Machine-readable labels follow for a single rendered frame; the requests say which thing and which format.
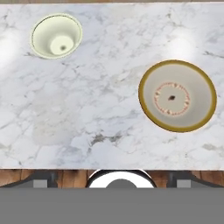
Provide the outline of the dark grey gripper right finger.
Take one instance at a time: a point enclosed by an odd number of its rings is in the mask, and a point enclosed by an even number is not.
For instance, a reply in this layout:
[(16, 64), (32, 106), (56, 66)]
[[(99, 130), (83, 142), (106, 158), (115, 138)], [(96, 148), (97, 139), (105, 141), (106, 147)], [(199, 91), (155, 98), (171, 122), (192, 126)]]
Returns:
[(189, 171), (170, 171), (167, 177), (167, 188), (221, 188), (217, 185), (200, 178), (197, 178)]

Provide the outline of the round white and black object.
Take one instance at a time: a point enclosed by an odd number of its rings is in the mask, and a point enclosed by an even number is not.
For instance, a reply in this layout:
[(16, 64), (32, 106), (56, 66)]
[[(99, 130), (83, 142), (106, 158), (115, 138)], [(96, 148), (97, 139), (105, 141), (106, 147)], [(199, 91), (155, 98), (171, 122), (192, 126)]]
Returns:
[(87, 188), (156, 188), (143, 170), (97, 170), (87, 181)]

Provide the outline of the small pale green bowl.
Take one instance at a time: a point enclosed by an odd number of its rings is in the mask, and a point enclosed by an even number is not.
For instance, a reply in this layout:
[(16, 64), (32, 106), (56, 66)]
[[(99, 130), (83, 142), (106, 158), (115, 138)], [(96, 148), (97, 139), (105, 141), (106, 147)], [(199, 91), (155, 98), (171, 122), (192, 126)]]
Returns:
[(34, 25), (30, 43), (39, 57), (54, 60), (74, 52), (82, 36), (82, 26), (78, 19), (65, 13), (54, 13)]

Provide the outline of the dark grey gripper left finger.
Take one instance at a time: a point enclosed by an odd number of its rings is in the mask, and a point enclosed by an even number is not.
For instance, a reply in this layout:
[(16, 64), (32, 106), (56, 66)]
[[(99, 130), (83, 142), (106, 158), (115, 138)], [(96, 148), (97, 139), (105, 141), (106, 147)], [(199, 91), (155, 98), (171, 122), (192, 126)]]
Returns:
[(54, 171), (35, 171), (27, 178), (4, 185), (3, 188), (57, 188), (57, 177)]

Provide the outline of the large yellow-rimmed bowl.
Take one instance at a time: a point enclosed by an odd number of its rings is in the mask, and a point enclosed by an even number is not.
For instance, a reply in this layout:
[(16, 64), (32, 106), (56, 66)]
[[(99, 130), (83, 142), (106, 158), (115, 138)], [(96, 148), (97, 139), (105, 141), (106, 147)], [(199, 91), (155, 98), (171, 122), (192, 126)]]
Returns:
[(194, 64), (177, 59), (161, 61), (145, 72), (138, 99), (152, 122), (172, 132), (201, 128), (212, 118), (217, 104), (208, 75)]

